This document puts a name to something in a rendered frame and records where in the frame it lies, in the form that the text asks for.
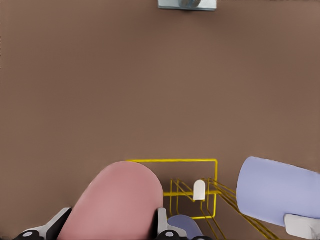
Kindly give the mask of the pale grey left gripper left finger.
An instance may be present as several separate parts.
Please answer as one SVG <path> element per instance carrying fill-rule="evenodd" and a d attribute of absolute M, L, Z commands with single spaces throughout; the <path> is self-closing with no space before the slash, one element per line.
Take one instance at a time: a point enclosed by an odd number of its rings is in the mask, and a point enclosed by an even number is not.
<path fill-rule="evenodd" d="M 57 240 L 71 212 L 71 207 L 63 208 L 47 224 L 27 229 L 13 240 Z"/>

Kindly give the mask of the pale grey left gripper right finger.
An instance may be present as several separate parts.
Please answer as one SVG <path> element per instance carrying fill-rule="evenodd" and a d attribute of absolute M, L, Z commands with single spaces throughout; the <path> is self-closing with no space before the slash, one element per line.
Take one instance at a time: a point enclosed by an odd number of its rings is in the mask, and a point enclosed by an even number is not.
<path fill-rule="evenodd" d="M 168 223 L 167 210 L 157 209 L 157 237 L 155 240 L 188 240 L 187 232 Z"/>

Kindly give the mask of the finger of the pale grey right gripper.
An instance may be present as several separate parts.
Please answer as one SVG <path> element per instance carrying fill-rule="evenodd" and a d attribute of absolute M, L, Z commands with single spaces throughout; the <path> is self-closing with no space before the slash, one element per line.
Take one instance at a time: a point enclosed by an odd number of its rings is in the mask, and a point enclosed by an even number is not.
<path fill-rule="evenodd" d="M 284 224 L 286 232 L 291 236 L 306 240 L 320 240 L 320 219 L 286 214 Z"/>

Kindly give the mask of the lavender cup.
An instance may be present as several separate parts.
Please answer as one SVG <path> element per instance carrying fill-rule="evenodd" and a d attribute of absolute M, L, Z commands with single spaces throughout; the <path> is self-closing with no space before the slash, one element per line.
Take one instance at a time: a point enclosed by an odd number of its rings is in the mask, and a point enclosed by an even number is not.
<path fill-rule="evenodd" d="M 188 240 L 204 237 L 200 227 L 194 219 L 187 215 L 175 215 L 168 219 L 169 225 L 186 231 Z"/>
<path fill-rule="evenodd" d="M 281 227 L 286 214 L 320 219 L 320 173 L 251 156 L 240 169 L 236 199 L 242 214 Z"/>

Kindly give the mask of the pink cup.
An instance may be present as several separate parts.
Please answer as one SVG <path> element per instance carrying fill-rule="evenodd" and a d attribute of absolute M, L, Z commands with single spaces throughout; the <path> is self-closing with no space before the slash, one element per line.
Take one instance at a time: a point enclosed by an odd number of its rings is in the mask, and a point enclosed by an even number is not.
<path fill-rule="evenodd" d="M 162 185 L 149 168 L 113 163 L 84 191 L 58 240 L 148 240 L 163 202 Z"/>

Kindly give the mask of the small white rounded peg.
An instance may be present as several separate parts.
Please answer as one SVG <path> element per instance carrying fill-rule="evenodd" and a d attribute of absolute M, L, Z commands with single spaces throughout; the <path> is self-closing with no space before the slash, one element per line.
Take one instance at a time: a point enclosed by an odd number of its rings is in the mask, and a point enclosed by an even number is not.
<path fill-rule="evenodd" d="M 206 183 L 199 179 L 193 185 L 193 200 L 204 201 L 206 199 Z"/>

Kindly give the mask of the silver frame post foot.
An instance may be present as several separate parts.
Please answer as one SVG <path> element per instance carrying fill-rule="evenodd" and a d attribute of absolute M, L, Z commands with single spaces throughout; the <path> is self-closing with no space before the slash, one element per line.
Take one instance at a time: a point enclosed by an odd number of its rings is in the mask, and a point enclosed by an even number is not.
<path fill-rule="evenodd" d="M 159 9 L 215 11 L 218 0 L 157 0 Z"/>

